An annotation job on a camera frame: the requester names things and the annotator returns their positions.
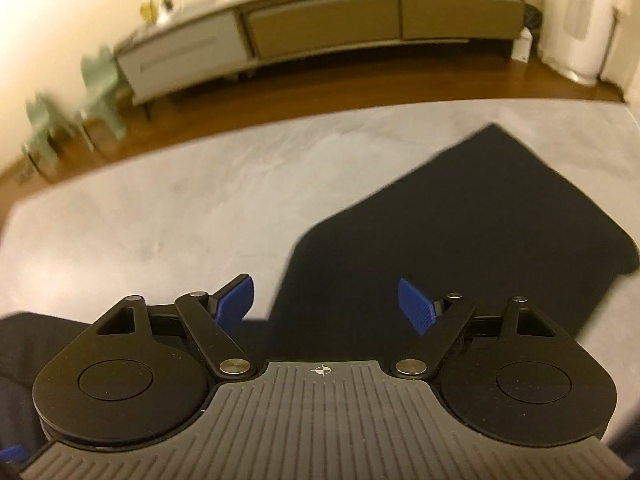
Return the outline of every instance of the blue object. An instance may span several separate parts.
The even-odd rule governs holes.
[[[406,318],[420,335],[427,332],[437,321],[433,301],[404,278],[400,278],[398,282],[398,303]]]
[[[29,456],[29,451],[23,446],[11,446],[0,450],[0,462],[23,462]]]
[[[242,321],[253,304],[254,280],[247,276],[218,300],[216,323],[228,333]]]

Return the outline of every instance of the white marble table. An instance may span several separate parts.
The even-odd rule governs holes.
[[[0,315],[92,322],[127,294],[172,302],[240,272],[268,316],[309,227],[495,121],[640,240],[640,128],[619,104],[478,100],[356,110],[217,135],[19,203],[0,242]],[[640,392],[640,273],[621,278],[580,343],[618,388],[611,436]]]

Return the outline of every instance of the white drawer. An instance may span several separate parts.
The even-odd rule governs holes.
[[[232,12],[163,34],[118,56],[137,101],[185,88],[246,64],[248,52]]]

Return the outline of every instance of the green chair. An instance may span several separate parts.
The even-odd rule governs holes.
[[[86,87],[86,100],[76,112],[76,125],[86,135],[84,121],[99,118],[116,139],[122,139],[127,135],[127,127],[118,113],[116,94],[126,81],[121,77],[109,48],[102,46],[97,57],[83,56],[80,72]]]
[[[73,137],[76,134],[76,130],[55,105],[41,94],[36,94],[33,101],[27,101],[26,111],[33,133],[24,143],[22,152],[30,160],[31,156],[37,153],[45,158],[50,165],[55,166],[59,158],[56,150],[49,143],[49,137],[55,136],[59,129],[65,130]]]

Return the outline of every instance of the cabinet drawer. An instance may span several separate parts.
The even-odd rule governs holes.
[[[398,0],[311,0],[257,10],[248,24],[262,57],[400,38]]]
[[[136,98],[183,88],[247,62],[231,12],[185,25],[118,58]]]
[[[514,40],[522,30],[523,0],[401,0],[402,37]]]

